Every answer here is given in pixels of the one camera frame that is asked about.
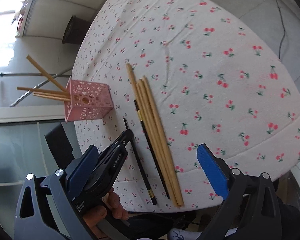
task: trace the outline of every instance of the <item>finger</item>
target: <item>finger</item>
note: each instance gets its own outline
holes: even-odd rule
[[[104,233],[104,232],[102,232],[99,228],[97,228],[97,226],[93,226],[92,228],[91,228],[91,231],[95,234],[95,236],[97,237],[97,238],[104,238],[104,237],[107,237],[107,235]]]
[[[120,197],[116,193],[110,192],[107,202],[112,208],[118,208],[120,203]]]
[[[128,211],[126,211],[125,209],[124,209],[123,212],[122,212],[122,217],[121,217],[121,219],[123,219],[123,220],[128,220],[128,219],[129,219],[129,213],[128,213]]]
[[[84,216],[83,220],[86,222],[89,228],[95,226],[98,222],[103,220],[107,215],[107,210],[104,206],[96,206],[90,209]]]
[[[121,219],[124,211],[125,209],[123,208],[123,206],[119,204],[118,208],[112,210],[112,216],[116,219]]]

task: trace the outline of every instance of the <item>screw head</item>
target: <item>screw head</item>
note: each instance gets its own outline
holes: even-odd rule
[[[61,176],[63,173],[64,173],[64,170],[62,170],[62,169],[56,170],[56,172],[55,172],[55,174],[57,176]]]
[[[270,178],[269,174],[266,173],[266,172],[262,173],[262,177],[265,178],[265,179],[269,179]]]
[[[240,170],[237,168],[232,169],[232,174],[233,175],[239,175],[240,174]]]
[[[29,173],[27,176],[26,176],[26,179],[27,180],[31,180],[33,178],[33,174],[32,173]]]

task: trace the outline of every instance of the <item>gold-banded black chopstick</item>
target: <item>gold-banded black chopstick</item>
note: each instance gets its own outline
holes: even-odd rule
[[[124,120],[124,124],[126,126],[126,129],[128,130],[129,129],[129,126],[128,126],[128,122],[127,122],[127,119],[124,117],[123,118]],[[145,170],[143,169],[142,167],[142,164],[141,164],[141,161],[140,161],[140,157],[138,155],[138,152],[137,152],[137,149],[136,149],[136,145],[134,144],[134,141],[132,140],[131,141],[131,146],[132,146],[132,150],[133,150],[133,153],[134,153],[134,156],[136,157],[136,160],[137,160],[137,164],[138,164],[138,167],[139,167],[139,170],[140,170],[140,173],[141,173],[141,176],[142,176],[142,179],[146,185],[146,189],[149,193],[149,196],[150,196],[150,199],[152,201],[152,204],[153,205],[157,205],[157,200],[153,194],[153,191],[151,189],[151,186],[150,186],[150,183],[148,181],[148,178],[147,178],[147,175],[145,173]]]
[[[164,182],[164,178],[163,178],[162,172],[161,172],[161,170],[160,170],[160,167],[159,167],[157,158],[156,158],[155,155],[154,155],[154,151],[153,151],[153,148],[152,148],[152,145],[151,145],[151,142],[150,142],[148,133],[147,133],[147,131],[146,131],[145,124],[144,124],[144,122],[143,122],[143,120],[142,120],[142,116],[141,116],[141,114],[140,114],[139,106],[138,106],[138,103],[137,103],[136,100],[134,100],[134,105],[136,106],[136,111],[137,111],[137,113],[138,113],[138,117],[139,117],[139,120],[140,120],[142,129],[143,129],[143,132],[144,132],[144,134],[145,134],[146,140],[147,140],[147,142],[148,142],[149,149],[150,149],[152,158],[153,158],[153,160],[154,160],[154,164],[155,164],[155,166],[156,166],[156,168],[157,168],[157,171],[158,171],[160,180],[161,180],[161,182],[162,182],[163,188],[164,188],[164,190],[165,190],[165,192],[166,192],[167,198],[170,199],[170,196],[169,196],[169,192],[168,192],[166,183]]]

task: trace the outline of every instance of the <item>white tablecloth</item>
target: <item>white tablecloth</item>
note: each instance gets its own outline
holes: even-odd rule
[[[146,75],[168,138],[184,207],[165,197],[134,110],[125,63]],[[130,154],[114,184],[129,211],[179,212],[220,204],[196,158],[206,143],[230,167],[280,177],[300,159],[300,95],[269,47],[209,0],[108,0],[77,55],[73,79],[106,83],[115,109],[76,122],[81,150],[105,149],[135,134],[158,205],[152,205]]]

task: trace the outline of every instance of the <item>round table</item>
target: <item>round table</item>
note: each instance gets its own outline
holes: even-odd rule
[[[165,129],[184,206],[167,199],[135,111],[125,64],[145,75]],[[181,212],[220,204],[196,158],[205,143],[230,167],[272,180],[300,160],[300,95],[286,68],[240,20],[209,0],[107,0],[77,55],[72,79],[106,83],[114,109],[77,121],[82,152],[134,132],[158,204],[129,155],[114,184],[128,211]]]

